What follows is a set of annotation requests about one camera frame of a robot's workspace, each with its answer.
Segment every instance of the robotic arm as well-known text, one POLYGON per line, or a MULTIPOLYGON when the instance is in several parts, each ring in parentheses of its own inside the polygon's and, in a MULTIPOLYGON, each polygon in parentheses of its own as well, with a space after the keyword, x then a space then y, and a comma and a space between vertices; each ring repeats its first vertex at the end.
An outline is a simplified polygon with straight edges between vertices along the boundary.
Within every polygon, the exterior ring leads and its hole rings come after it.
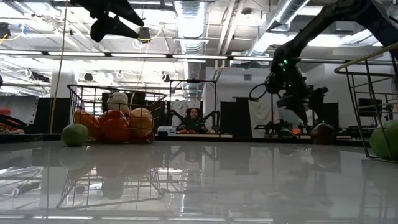
MULTIPOLYGON (((310 108, 318 112, 323 104, 323 97, 328 92, 326 87, 311 91, 305 83, 296 64, 307 44, 335 21, 355 21, 375 36, 383 46, 398 42, 398 30, 387 15, 386 10, 375 0, 339 0, 325 6, 322 11, 301 30, 291 41, 278 47, 271 65, 271 73, 265 81, 266 90, 285 94, 277 102, 278 107, 286 106, 306 124, 307 116, 303 107, 306 98, 310 108)), ((398 59, 398 49, 391 52, 398 59)))

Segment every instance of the black partition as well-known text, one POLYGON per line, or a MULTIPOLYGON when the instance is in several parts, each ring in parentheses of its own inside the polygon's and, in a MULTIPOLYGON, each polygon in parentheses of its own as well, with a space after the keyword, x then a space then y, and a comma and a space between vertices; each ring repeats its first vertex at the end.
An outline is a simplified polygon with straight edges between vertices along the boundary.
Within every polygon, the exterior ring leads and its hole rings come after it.
MULTIPOLYGON (((27 134, 50 133, 50 119, 53 98, 39 98, 34 123, 31 124, 27 134)), ((60 134, 70 122, 70 98, 57 98, 53 118, 53 134, 60 134)))
POLYGON ((324 103, 318 115, 319 122, 339 128, 338 103, 324 103))
POLYGON ((251 138, 251 122, 248 98, 237 98, 236 102, 221 102, 220 127, 223 133, 234 138, 251 138))

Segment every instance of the grapefruit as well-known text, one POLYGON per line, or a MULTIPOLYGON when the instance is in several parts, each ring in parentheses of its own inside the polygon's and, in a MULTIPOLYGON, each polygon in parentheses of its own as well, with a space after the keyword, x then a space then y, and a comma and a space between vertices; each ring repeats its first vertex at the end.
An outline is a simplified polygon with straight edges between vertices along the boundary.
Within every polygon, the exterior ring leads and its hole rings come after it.
POLYGON ((82 146, 88 138, 88 128, 82 124, 69 124, 62 133, 62 141, 69 147, 82 146))
POLYGON ((375 155, 381 159, 398 161, 398 120, 386 121, 383 124, 383 127, 386 134, 386 140, 384 140, 381 127, 378 126, 373 131, 369 140, 371 148, 375 155), (390 158, 386 141, 391 151, 392 158, 390 158))
POLYGON ((131 112, 130 128, 132 134, 139 137, 147 136, 154 128, 154 119, 149 110, 145 108, 137 108, 131 112))

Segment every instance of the red object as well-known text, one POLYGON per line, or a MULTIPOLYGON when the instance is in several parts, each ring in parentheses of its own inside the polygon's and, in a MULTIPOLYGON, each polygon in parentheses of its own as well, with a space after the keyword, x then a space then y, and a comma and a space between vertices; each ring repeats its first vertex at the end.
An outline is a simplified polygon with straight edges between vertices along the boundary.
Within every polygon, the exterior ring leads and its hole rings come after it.
POLYGON ((111 118, 102 125, 106 141, 126 142, 130 139, 130 129, 124 116, 111 118))
POLYGON ((105 122, 112 118, 124 118, 124 114, 120 111, 113 111, 113 110, 108 110, 107 112, 103 113, 101 117, 99 117, 99 126, 103 126, 105 122))
MULTIPOLYGON (((11 110, 10 110, 9 108, 0 109, 0 114, 6 115, 6 116, 11 116, 11 110)), ((11 123, 13 123, 13 124, 19 125, 19 124, 18 124, 17 122, 15 122, 15 121, 10 121, 10 120, 8 120, 8 121, 11 122, 11 123)), ((8 127, 8 125, 3 124, 3 123, 0 123, 0 127, 8 127)))
POLYGON ((0 109, 0 114, 11 116, 11 110, 9 108, 0 109))
POLYGON ((189 132, 188 132, 187 130, 184 129, 184 130, 179 131, 178 133, 179 133, 179 134, 188 134, 189 132))

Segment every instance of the cable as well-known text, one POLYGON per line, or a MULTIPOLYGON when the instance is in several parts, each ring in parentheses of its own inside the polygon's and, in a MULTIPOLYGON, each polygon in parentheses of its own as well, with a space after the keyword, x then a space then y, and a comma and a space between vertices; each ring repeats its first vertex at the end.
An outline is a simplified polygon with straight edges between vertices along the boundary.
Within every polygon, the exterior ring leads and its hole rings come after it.
POLYGON ((161 28, 159 29, 159 31, 157 32, 157 34, 156 34, 154 37, 151 37, 151 38, 148 38, 148 39, 142 39, 142 38, 139 38, 139 37, 138 37, 138 39, 139 39, 139 40, 142 40, 142 41, 148 41, 148 44, 149 44, 149 41, 152 40, 152 39, 157 38, 157 37, 159 36, 160 32, 162 32, 162 30, 163 30, 163 27, 161 27, 161 28))
POLYGON ((16 40, 16 39, 18 39, 20 36, 22 36, 23 34, 24 34, 24 26, 21 25, 21 33, 18 34, 18 36, 13 37, 13 38, 11 38, 11 39, 6 39, 6 38, 8 37, 8 34, 6 34, 6 35, 4 35, 4 36, 2 37, 2 39, 0 40, 0 44, 2 44, 4 41, 16 40))
POLYGON ((124 75, 123 75, 123 73, 122 73, 121 70, 118 71, 118 72, 116 72, 116 78, 117 78, 117 79, 122 79, 122 78, 124 78, 124 75))
POLYGON ((253 91, 254 91, 256 88, 259 88, 260 86, 265 86, 265 85, 266 85, 265 83, 261 83, 261 84, 256 85, 253 89, 251 89, 251 90, 250 90, 250 93, 249 93, 249 98, 250 98, 250 100, 258 100, 258 99, 262 98, 262 97, 267 93, 267 90, 265 90, 261 96, 256 97, 256 98, 253 98, 253 97, 251 96, 251 94, 253 93, 253 91))
POLYGON ((52 108, 51 108, 51 116, 50 116, 50 134, 52 134, 52 128, 53 128, 53 122, 54 122, 54 112, 55 112, 55 102, 57 101, 57 93, 58 93, 58 87, 60 84, 60 75, 61 75, 61 69, 62 69, 62 60, 63 60, 63 52, 65 51, 65 31, 67 29, 67 13, 68 12, 68 1, 65 0, 65 17, 64 17, 64 23, 63 23, 63 34, 62 34, 62 51, 61 51, 61 59, 60 59, 60 68, 58 71, 58 77, 57 77, 57 85, 55 86, 55 93, 54 93, 54 100, 52 102, 52 108))
MULTIPOLYGON (((147 50, 146 50, 146 53, 148 53, 148 48, 149 48, 149 41, 148 41, 148 44, 147 44, 147 50)), ((137 85, 136 85, 136 89, 135 89, 134 91, 136 91, 136 90, 137 90, 138 83, 139 83, 139 82, 140 82, 140 80, 141 80, 142 72, 144 71, 144 64, 145 64, 145 60, 146 60, 146 58, 144 58, 144 61, 143 61, 143 63, 142 63, 141 72, 140 72, 140 74, 139 74, 138 81, 137 81, 137 85)))

